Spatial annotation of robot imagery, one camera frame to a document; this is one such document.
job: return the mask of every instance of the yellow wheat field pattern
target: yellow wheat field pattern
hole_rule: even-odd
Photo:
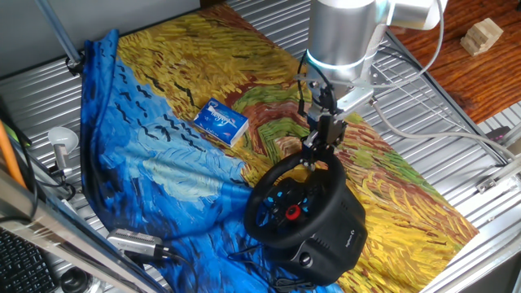
[[[252,186],[308,133],[297,115],[299,62],[228,6],[122,37],[117,54],[183,120],[212,97],[248,117],[250,128],[233,148],[206,139],[246,163],[243,177]],[[307,90],[305,97],[309,102]],[[478,231],[360,116],[347,121],[336,155],[366,210],[369,238],[338,284],[344,292],[419,292]]]

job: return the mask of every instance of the wooden block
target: wooden block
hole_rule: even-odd
[[[461,40],[463,48],[472,56],[490,49],[503,34],[503,30],[491,19],[474,24]]]
[[[503,30],[491,19],[487,18],[486,20],[483,20],[482,22],[485,23],[490,28],[490,31],[492,31],[494,33],[494,35],[497,36],[497,38],[499,38],[503,34]]]
[[[494,42],[493,37],[489,36],[487,33],[482,32],[481,30],[479,30],[479,28],[477,28],[475,26],[472,27],[471,29],[469,29],[469,31],[467,32],[467,35],[469,35],[470,37],[475,39],[476,42],[481,43],[481,44],[486,44],[488,42]]]
[[[462,47],[472,56],[476,56],[479,52],[479,47],[475,45],[475,43],[469,41],[468,39],[462,38],[461,41]]]

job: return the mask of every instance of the keyboard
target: keyboard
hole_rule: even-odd
[[[57,280],[36,246],[0,229],[0,292],[49,293],[58,287]]]

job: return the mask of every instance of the red button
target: red button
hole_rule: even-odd
[[[294,221],[296,220],[298,217],[300,216],[300,207],[296,204],[290,206],[287,210],[286,210],[286,218],[289,220],[289,221]]]

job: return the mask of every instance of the blue fabric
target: blue fabric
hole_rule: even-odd
[[[117,41],[118,32],[111,31],[102,41],[85,44],[81,166],[91,206],[109,230],[165,240],[195,265],[201,292],[266,292],[266,273],[227,259],[257,245],[242,223],[252,190],[241,177],[244,162],[226,156],[176,118],[150,85],[139,84],[116,56]],[[270,269],[261,251],[246,257]],[[186,265],[153,265],[176,292],[193,290]]]

